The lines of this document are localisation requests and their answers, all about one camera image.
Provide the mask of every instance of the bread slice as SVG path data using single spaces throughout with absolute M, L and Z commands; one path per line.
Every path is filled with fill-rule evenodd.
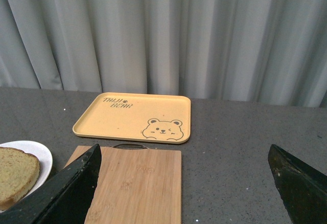
M 40 172 L 39 159 L 22 150 L 0 147 L 0 210 L 21 200 L 35 185 Z

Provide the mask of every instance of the white plate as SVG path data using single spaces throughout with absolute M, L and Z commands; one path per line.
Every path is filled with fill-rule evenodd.
M 48 178 L 52 169 L 52 155 L 49 149 L 35 141 L 12 141 L 0 144 L 0 147 L 11 147 L 20 149 L 26 153 L 35 155 L 40 161 L 40 174 L 33 188 L 26 194 L 30 195 L 38 189 Z

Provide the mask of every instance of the cutting board handle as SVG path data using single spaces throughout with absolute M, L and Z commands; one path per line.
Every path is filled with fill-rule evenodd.
M 128 148 L 133 148 L 133 149 L 148 149 L 148 147 L 139 145 L 139 144 L 118 144 L 113 146 L 113 148 L 118 148 L 118 149 L 128 149 Z

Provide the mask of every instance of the table surface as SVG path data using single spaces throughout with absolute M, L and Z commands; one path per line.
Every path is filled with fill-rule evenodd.
M 78 145 L 124 141 L 81 138 L 72 127 L 99 93 L 0 87 L 0 143 L 49 148 L 54 172 Z M 327 173 L 327 109 L 191 99 L 191 137 L 181 145 L 182 223 L 291 223 L 267 155 L 276 144 Z

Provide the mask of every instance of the curtain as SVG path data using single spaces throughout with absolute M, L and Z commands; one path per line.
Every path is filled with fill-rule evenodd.
M 327 107 L 327 0 L 0 0 L 0 86 Z

